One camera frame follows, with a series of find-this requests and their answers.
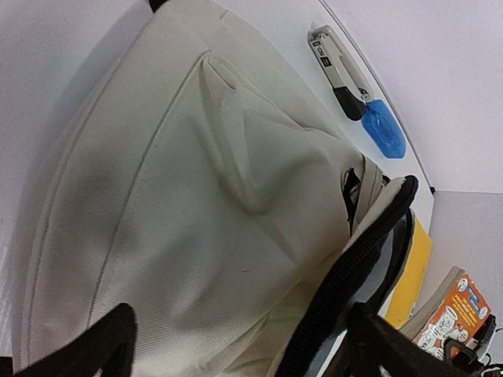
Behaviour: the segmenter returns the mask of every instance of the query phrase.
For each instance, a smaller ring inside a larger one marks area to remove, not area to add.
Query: book
[[[407,338],[440,360],[447,339],[466,345],[490,315],[470,276],[453,267],[437,291],[401,329]],[[453,350],[451,357],[458,351]]]

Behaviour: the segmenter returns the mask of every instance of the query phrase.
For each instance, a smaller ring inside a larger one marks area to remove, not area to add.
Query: zipper
[[[406,177],[390,205],[330,269],[294,331],[276,377],[306,375],[320,346],[333,334],[341,315],[347,311],[352,295],[363,285],[379,259],[383,238],[409,210],[417,187],[414,176]]]

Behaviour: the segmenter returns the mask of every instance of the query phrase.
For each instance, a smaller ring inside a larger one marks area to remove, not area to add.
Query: yellow paper
[[[386,321],[399,329],[409,319],[410,311],[419,298],[424,274],[428,267],[432,241],[416,218],[413,244],[404,273],[395,288]]]

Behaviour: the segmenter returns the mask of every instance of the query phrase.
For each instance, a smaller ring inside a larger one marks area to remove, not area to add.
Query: white backpack
[[[172,0],[26,188],[14,371],[316,375],[399,278],[416,190],[250,25]]]

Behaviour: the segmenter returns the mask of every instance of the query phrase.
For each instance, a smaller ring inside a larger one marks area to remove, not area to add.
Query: white desk surface
[[[333,115],[334,122],[339,123],[340,128],[353,144],[377,163],[388,177],[395,178],[412,174],[418,178],[419,191],[412,208],[421,224],[428,231],[433,211],[433,195],[409,141],[407,141],[404,159],[386,159],[365,132],[362,124],[353,122],[344,115],[329,81],[307,44],[307,32],[311,29],[313,22],[317,26],[326,24],[332,26],[372,85],[376,98],[387,103],[364,61],[323,5],[318,0],[215,1],[255,27],[277,48],[329,113]]]

